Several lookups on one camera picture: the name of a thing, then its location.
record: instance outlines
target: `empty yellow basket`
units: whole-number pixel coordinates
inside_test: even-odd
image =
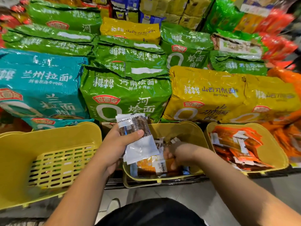
[[[66,192],[101,142],[92,122],[0,135],[0,210]]]

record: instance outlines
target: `perforated basket bottom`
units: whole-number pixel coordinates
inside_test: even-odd
[[[66,188],[95,154],[96,146],[82,146],[39,155],[32,162],[29,186]]]

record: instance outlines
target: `person's left hand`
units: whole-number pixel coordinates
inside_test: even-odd
[[[133,143],[143,137],[144,131],[121,136],[118,125],[114,125],[107,136],[104,138],[102,144],[97,149],[94,157],[99,158],[105,164],[107,170],[106,175],[111,175],[120,163],[119,159],[126,149],[126,145]]]

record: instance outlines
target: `forearm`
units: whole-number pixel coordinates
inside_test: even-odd
[[[195,160],[242,225],[296,225],[301,216],[233,168],[214,152],[199,148]]]
[[[96,154],[78,175],[45,226],[94,225],[108,176],[102,159]]]

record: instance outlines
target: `hand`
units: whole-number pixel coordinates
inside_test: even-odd
[[[202,147],[186,142],[176,142],[165,146],[163,154],[165,159],[175,157],[175,161],[171,165],[171,169],[175,170],[178,166],[193,164],[195,162],[195,152],[201,148]]]
[[[138,130],[137,132],[121,136],[119,133],[118,125],[114,125],[107,136],[104,138],[102,144],[97,149],[95,156],[103,160],[107,170],[107,176],[111,175],[118,167],[120,157],[126,149],[126,145],[133,143],[143,137],[144,131]]]

